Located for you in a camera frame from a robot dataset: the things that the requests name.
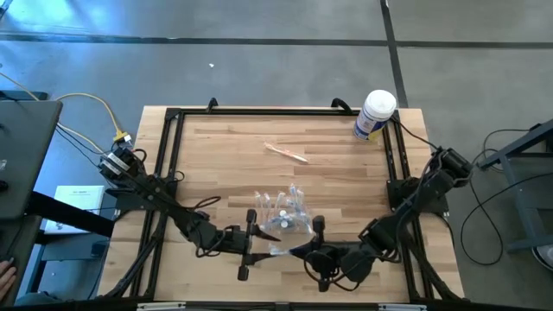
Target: wooden tabletop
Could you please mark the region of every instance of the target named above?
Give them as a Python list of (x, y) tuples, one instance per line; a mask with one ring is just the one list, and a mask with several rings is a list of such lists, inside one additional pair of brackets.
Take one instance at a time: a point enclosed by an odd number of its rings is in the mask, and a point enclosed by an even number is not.
[[(162, 133), (165, 106), (146, 106), (138, 129), (136, 147), (148, 152), (146, 169), (153, 172)], [(419, 109), (399, 111), (402, 123), (426, 137)], [(212, 222), (223, 228), (245, 224), (248, 208), (254, 207), (254, 191), (276, 197), (291, 183), (301, 187), (312, 215), (324, 215), (326, 240), (357, 240), (373, 219), (389, 213), (385, 182), (389, 179), (382, 138), (375, 143), (353, 136), (355, 117), (280, 116), (186, 116), (177, 169), (186, 175), (179, 183), (177, 199), (193, 206), (209, 196), (223, 199), (204, 209)], [(391, 130), (392, 144), (395, 137)], [(169, 136), (170, 154), (172, 135)], [(404, 133), (411, 174), (421, 174), (429, 159), (429, 147)], [(275, 143), (308, 158), (308, 164), (268, 151), (264, 142)], [(167, 172), (166, 156), (163, 172)], [(106, 293), (123, 276), (137, 255), (144, 212), (128, 213), (115, 224), (105, 261), (99, 294)], [(421, 217), (429, 261), (448, 286), (463, 296), (454, 249), (447, 227), (431, 215)], [(254, 247), (263, 248), (263, 241)], [(157, 280), (156, 300), (179, 301), (408, 301), (402, 264), (377, 261), (372, 273), (354, 292), (331, 286), (319, 293), (317, 284), (303, 270), (302, 260), (277, 257), (250, 267), (247, 282), (237, 280), (240, 257), (221, 254), (196, 258), (169, 220)], [(149, 275), (148, 261), (143, 286)], [(416, 263), (416, 282), (423, 292)], [(354, 284), (342, 280), (346, 287)]]

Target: clear plastic bag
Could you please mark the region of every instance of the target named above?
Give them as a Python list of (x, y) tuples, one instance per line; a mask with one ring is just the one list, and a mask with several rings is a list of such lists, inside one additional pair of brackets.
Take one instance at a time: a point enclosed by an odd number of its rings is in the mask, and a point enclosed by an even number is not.
[(304, 196), (303, 191), (292, 184), (289, 195), (280, 192), (273, 205), (268, 194), (255, 192), (256, 206), (261, 211), (259, 227), (281, 239), (278, 244), (269, 244), (270, 254), (288, 254), (290, 249), (307, 243), (313, 237), (311, 216)]

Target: plastic jar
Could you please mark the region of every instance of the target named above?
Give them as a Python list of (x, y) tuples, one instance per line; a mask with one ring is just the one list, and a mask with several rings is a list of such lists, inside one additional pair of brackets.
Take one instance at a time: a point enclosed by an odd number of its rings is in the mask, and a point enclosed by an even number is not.
[(387, 91), (372, 91), (357, 116), (353, 134), (363, 140), (374, 141), (396, 110), (396, 98)]

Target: yellow cable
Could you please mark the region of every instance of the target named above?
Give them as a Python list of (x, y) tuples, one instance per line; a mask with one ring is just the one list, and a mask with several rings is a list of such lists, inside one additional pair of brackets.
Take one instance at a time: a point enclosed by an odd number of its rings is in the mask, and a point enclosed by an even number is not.
[(106, 108), (106, 110), (110, 114), (111, 121), (113, 122), (113, 126), (115, 127), (116, 136), (119, 136), (119, 135), (122, 134), (122, 131), (119, 129), (117, 122), (115, 122), (115, 117), (113, 116), (113, 112), (111, 111), (110, 106), (103, 99), (101, 99), (97, 96), (88, 94), (88, 93), (69, 93), (69, 94), (65, 94), (63, 96), (60, 96), (60, 97), (56, 98), (55, 100), (58, 101), (58, 100), (62, 100), (64, 98), (73, 97), (73, 96), (85, 96), (85, 97), (88, 97), (88, 98), (93, 98), (93, 99), (98, 100), (98, 102), (104, 104), (104, 107)]
[(74, 135), (79, 136), (80, 138), (84, 139), (85, 141), (87, 141), (88, 143), (90, 143), (98, 152), (104, 153), (104, 151), (103, 151), (100, 147), (98, 147), (98, 146), (96, 145), (96, 143), (94, 143), (90, 138), (88, 138), (88, 137), (86, 137), (86, 136), (80, 134), (80, 133), (79, 133), (78, 131), (76, 131), (76, 130), (71, 130), (71, 129), (69, 129), (68, 127), (66, 127), (65, 125), (63, 125), (63, 124), (61, 124), (61, 123), (59, 123), (59, 122), (58, 122), (58, 126), (61, 127), (63, 130), (66, 130), (66, 131), (68, 131), (68, 132), (71, 132), (71, 133), (73, 133)]
[[(4, 73), (0, 73), (0, 75), (2, 75), (4, 78), (8, 79), (9, 81), (11, 81), (13, 84), (15, 84), (16, 86), (19, 86), (22, 90), (24, 90), (31, 98), (33, 98), (34, 100), (36, 101), (40, 101), (31, 91), (29, 91), (25, 86), (22, 86), (19, 82), (13, 80), (12, 78), (8, 77), (7, 75), (5, 75)], [(115, 125), (115, 130), (117, 132), (116, 134), (116, 137), (118, 137), (119, 135), (123, 135), (124, 133), (121, 132), (121, 130), (119, 129), (119, 127), (117, 126), (117, 123), (115, 122), (115, 118), (113, 117), (113, 113), (111, 112), (111, 109), (109, 108), (109, 105), (101, 98), (99, 97), (96, 97), (94, 95), (91, 95), (91, 94), (86, 94), (86, 93), (71, 93), (71, 94), (67, 94), (67, 95), (63, 95), (59, 98), (57, 98), (56, 100), (60, 100), (62, 98), (66, 98), (66, 97), (70, 97), (70, 96), (86, 96), (86, 97), (90, 97), (90, 98), (94, 98), (94, 99), (97, 99), (99, 102), (101, 102), (102, 104), (104, 104), (105, 108), (108, 110), (108, 112), (110, 112), (110, 116), (111, 116), (111, 121), (113, 121), (113, 125)], [(80, 134), (78, 131), (76, 130), (72, 130), (68, 127), (66, 127), (65, 125), (61, 124), (58, 122), (58, 125), (63, 129), (63, 130), (66, 130), (68, 132), (71, 132), (73, 133), (74, 135), (76, 136), (79, 136), (80, 138), (84, 139), (85, 141), (87, 141), (88, 143), (90, 143), (97, 151), (99, 152), (102, 152), (104, 153), (104, 151), (98, 147), (98, 145), (96, 143), (94, 143), (90, 138), (84, 136), (83, 134)]]

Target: gray floor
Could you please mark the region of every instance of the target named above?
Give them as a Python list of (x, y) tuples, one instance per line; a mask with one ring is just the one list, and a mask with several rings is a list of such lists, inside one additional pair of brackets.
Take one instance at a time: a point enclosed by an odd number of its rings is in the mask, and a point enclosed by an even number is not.
[[(390, 10), (402, 41), (553, 41), (553, 3), (548, 0), (390, 0)], [(376, 0), (124, 0), (117, 5), (108, 0), (14, 0), (0, 31), (385, 39)], [(476, 156), (492, 130), (529, 128), (553, 116), (553, 49), (400, 48), (398, 53), (409, 106), (423, 109), (430, 139), (467, 158)], [(131, 133), (144, 105), (205, 105), (214, 96), (222, 105), (328, 105), (341, 97), (359, 106), (371, 90), (395, 93), (388, 48), (379, 47), (0, 41), (0, 63), (3, 72), (53, 97), (91, 92), (105, 98)], [(6, 88), (13, 86), (0, 80), (0, 89)], [(69, 99), (61, 121), (104, 148), (111, 145), (110, 120), (91, 100)], [(490, 146), (501, 147), (514, 137), (499, 134)], [(94, 167), (56, 136), (36, 189), (52, 195), (57, 185), (103, 183)], [(505, 179), (478, 173), (474, 184), (486, 198), (504, 187)], [(467, 188), (452, 191), (448, 198), (459, 241), (461, 222), (475, 201)], [(505, 241), (521, 237), (510, 194), (486, 208)], [(499, 250), (481, 214), (467, 226), (465, 239), (468, 251), (482, 261)], [(456, 246), (467, 298), (553, 308), (553, 275), (529, 252), (505, 254), (500, 263), (481, 267), (467, 259), (459, 243)], [(50, 263), (41, 289), (83, 298), (95, 281), (91, 271), (98, 268), (90, 265)], [(76, 270), (86, 276), (66, 273)]]

